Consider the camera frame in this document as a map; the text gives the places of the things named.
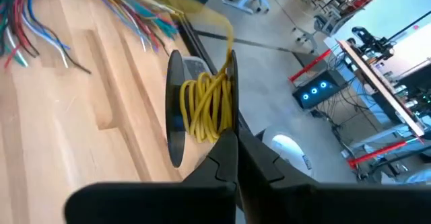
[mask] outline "wooden table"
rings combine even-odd
[[[183,164],[168,156],[168,56],[140,39],[101,0],[34,0],[36,15],[93,73],[66,69],[28,32],[40,56],[0,72],[0,223],[62,223],[63,204],[94,182],[179,182],[212,148],[187,136]],[[182,40],[168,50],[188,54]]]

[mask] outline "wood plank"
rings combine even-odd
[[[34,9],[92,74],[64,68],[59,52],[26,30],[41,56],[0,77],[0,223],[62,223],[68,196],[94,182],[187,177],[213,145],[187,136],[183,164],[172,167],[168,55],[144,52],[100,0],[34,0]],[[189,54],[180,38],[163,40]]]

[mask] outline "gray floor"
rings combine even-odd
[[[300,0],[268,1],[271,6],[268,14],[249,15],[224,5],[221,0],[209,0],[207,6],[230,20],[235,38],[309,52],[310,45],[296,44],[298,35],[291,31],[294,23],[312,31],[312,17],[309,16],[312,10]],[[213,26],[197,22],[193,26],[196,30],[224,34]],[[216,67],[220,68],[225,60],[226,41],[205,36],[200,36],[200,40]],[[356,182],[340,154],[341,147],[331,133],[330,125],[304,112],[292,97],[293,86],[288,83],[288,77],[302,68],[293,54],[241,43],[235,43],[234,50],[238,59],[240,111],[252,132],[256,134],[274,124],[286,126],[310,158],[313,178],[320,182]],[[318,52],[324,50],[322,37]]]

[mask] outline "chair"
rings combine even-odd
[[[354,14],[357,11],[351,12],[343,17],[340,17],[339,15],[336,15],[334,13],[330,13],[329,16],[325,15],[315,15],[314,16],[314,32],[309,33],[302,28],[295,27],[292,32],[295,32],[296,30],[300,30],[302,32],[302,36],[297,38],[296,41],[300,42],[302,39],[304,39],[304,42],[310,41],[312,44],[312,50],[310,51],[311,54],[315,52],[317,49],[317,43],[314,39],[314,35],[317,32],[322,32],[326,36],[332,36],[334,35],[340,27],[344,25],[350,18],[354,16]]]

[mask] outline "black plastic reel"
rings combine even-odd
[[[227,75],[232,84],[232,123],[235,134],[238,134],[238,65],[234,51],[231,52],[229,60]],[[184,155],[185,126],[180,110],[180,88],[184,82],[183,58],[179,51],[174,50],[168,62],[165,96],[166,136],[170,160],[174,167],[181,165]]]

